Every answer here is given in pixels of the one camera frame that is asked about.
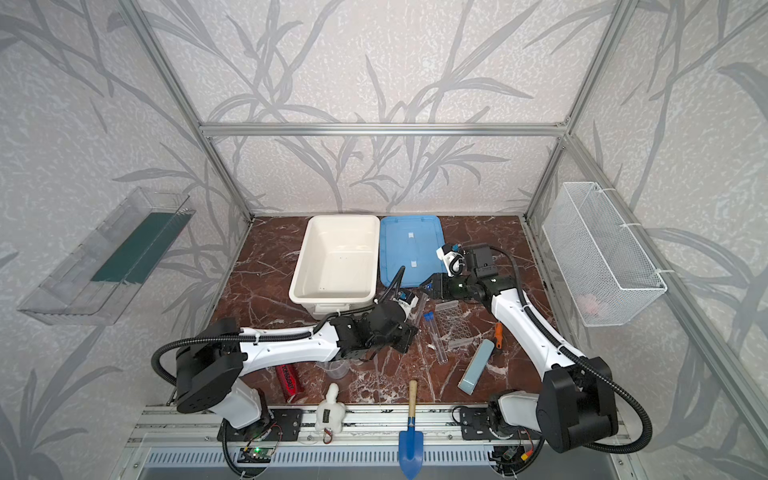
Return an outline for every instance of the wallpaper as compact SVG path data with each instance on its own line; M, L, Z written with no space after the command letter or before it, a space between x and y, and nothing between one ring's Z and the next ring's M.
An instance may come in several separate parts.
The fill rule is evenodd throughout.
M768 394L768 2L635 12L577 133Z
M0 2L0 477L107 478L147 404L149 366L196 333L247 225L115 2ZM197 212L114 326L16 311L136 186Z
M217 140L251 210L267 215L520 214L554 146L551 137Z
M614 0L141 0L207 122L556 122Z
M530 219L550 273L551 290L566 310L575 342L588 356L600 356L614 380L646 409L654 438L638 453L647 478L768 478L768 458L721 391L662 296L623 326L586 329L552 256L541 225L562 182L588 180L566 152ZM631 438L640 435L634 410L618 400Z

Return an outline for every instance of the black mounting plate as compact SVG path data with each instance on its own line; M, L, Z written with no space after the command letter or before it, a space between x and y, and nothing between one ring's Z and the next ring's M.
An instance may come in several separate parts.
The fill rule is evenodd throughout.
M303 414L302 409L270 409L273 415L272 424L277 424L280 428L273 427L270 432L260 440L260 442L295 442L299 439L299 429L301 428L301 415ZM254 429L250 427L245 427L244 429L229 429L227 430L227 441L228 442L247 442L252 437L261 435L262 432L256 432ZM221 428L219 428L219 433L216 436L219 442L221 442Z
M464 440L499 440L499 438L491 432L487 407L459 407L458 420L462 426L462 439ZM528 430L528 434L531 435L531 440L541 438L541 434L539 432L534 432L533 430ZM528 434L526 434L524 428L520 427L517 431L512 433L509 440L527 441Z

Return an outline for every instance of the black cable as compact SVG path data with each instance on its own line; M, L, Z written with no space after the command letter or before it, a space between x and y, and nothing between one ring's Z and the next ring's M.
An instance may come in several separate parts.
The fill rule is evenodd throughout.
M505 257L507 257L507 260L509 260L509 263L512 264L512 268L515 268L516 263L512 259L512 255L510 255L509 252L506 252L506 251L504 251L504 250L502 250L502 249L500 249L498 247L492 247L491 245L488 245L488 248L490 248L491 250L493 250L495 252L499 252L501 255L504 255Z
M463 407L463 405L457 405L457 406L455 406L455 407L453 407L451 409L451 420L453 420L454 422L456 422L458 424L461 424L461 422L459 420L457 420L456 417L453 416L453 412L455 412L456 410L460 409L461 407Z
M290 342L292 340L301 340L312 336L312 332L293 333L290 335L262 335L262 336L242 336L242 335L225 335L225 336L196 336L189 339L176 340L175 342L166 343L159 349L155 350L152 354L151 365L155 373L160 378L176 386L176 377L171 375L160 363L160 358L167 352L173 349L178 349L183 346L197 345L199 343L210 342L222 342L222 343L260 343L260 342Z
M515 285L515 289L517 290L517 293L518 293L518 298L520 299L520 305L522 306L523 311L525 311L526 315L528 315L528 318L531 319L534 326L538 329L538 331L541 332L541 334L549 341L549 343L557 347L560 353L562 353L573 363L581 367L582 370L584 370L585 372L589 372L595 378L606 383L609 387L611 387L611 390L613 390L617 395L619 395L622 399L624 399L629 404L629 406L632 407L632 409L637 413L637 416L640 418L640 422L642 424L643 429L640 433L640 437L638 437L634 442L628 443L626 445L605 445L604 443L592 442L584 446L587 447L588 449L597 450L598 452L614 453L618 455L635 453L644 449L650 443L650 440L654 436L654 426L653 426L653 423L651 423L650 421L650 416L647 414L643 406L632 395L630 395L630 393L627 392L627 390L624 390L616 382L600 374L597 370L592 368L592 366L589 363L585 362L584 359L582 359L580 356L573 353L567 346L565 346L563 343L560 342L560 340L556 339L554 335L552 335L552 333L541 323L538 317L533 313L533 307L525 299L525 294L522 292L522 288L520 287L520 281L519 281L520 270L518 269L518 264L512 259L509 253L506 253L504 250L497 247L490 247L490 248L491 250L495 250L499 253L504 254L512 263L512 269L515 271L515 278L513 279L513 282Z
M384 293L381 294L379 297L379 303L381 303L383 300L386 300L386 297L389 295L390 292L392 292L393 289L399 289L400 283L402 282L402 276L406 273L406 266L401 266L397 273L395 273L395 278L392 279L392 282L389 283L389 286L386 287L386 290L384 290Z
M515 470L515 475L517 475L520 472L523 472L526 468L533 465L534 460L538 457L538 454L541 453L541 450L544 448L544 437L542 436L538 442L536 443L536 448L533 449L533 453L531 453L531 456L528 457L528 460L523 463L523 466L519 470Z
M451 272L452 275L459 275L462 272L463 267L460 267L458 272L453 269L453 266L456 265L459 260L463 260L463 257L461 255L456 255L453 257L453 260L451 260L451 263L448 264L448 271Z
M315 325L315 328L312 330L312 334L318 333L323 326L328 323L328 320L332 319L335 316L341 316L341 315L351 315L353 313L364 313L368 312L370 310L373 310L376 308L376 305L368 305L368 306L361 306L360 308L355 308L352 310L347 310L344 312L331 312L328 315L324 316L322 320L320 320L317 325Z
M232 461L232 457L230 457L230 450L227 448L227 431L229 430L229 427L230 423L227 421L227 419L221 421L221 450L224 453L224 461L227 463L227 466L230 468L230 470L234 472L234 474L238 477L256 478L258 474L248 475L245 473L245 471L240 470L237 465L235 465L235 462Z
M527 469L528 467L533 465L533 462L536 460L536 458L538 458L538 455L541 453L541 450L544 448L544 443L545 443L545 440L544 440L544 437L542 436L538 440L538 442L536 443L536 446L533 448L533 452L531 453L531 456L528 457L528 459L523 462L523 466L520 467L520 469L518 469L518 470L513 470L512 471L512 475L513 476L517 476L518 473L523 472L525 469ZM496 462L497 465L509 465L509 466L512 466L512 465L515 464L515 462L504 462L504 461L502 461L501 457L497 457L497 458L494 457L492 459L493 459L494 462ZM498 473L502 473L503 474L503 471L500 468L495 468L495 470Z

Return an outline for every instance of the wire mesh basket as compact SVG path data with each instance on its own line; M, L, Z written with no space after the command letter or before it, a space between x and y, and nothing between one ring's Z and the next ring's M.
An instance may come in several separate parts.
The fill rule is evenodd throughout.
M667 284L595 182L565 182L543 225L585 326L624 325Z

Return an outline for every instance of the white plastic tub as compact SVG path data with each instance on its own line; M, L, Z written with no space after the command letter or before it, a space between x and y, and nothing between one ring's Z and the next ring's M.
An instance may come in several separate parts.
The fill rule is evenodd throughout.
M306 226L288 295L315 319L373 303L379 218L319 215Z

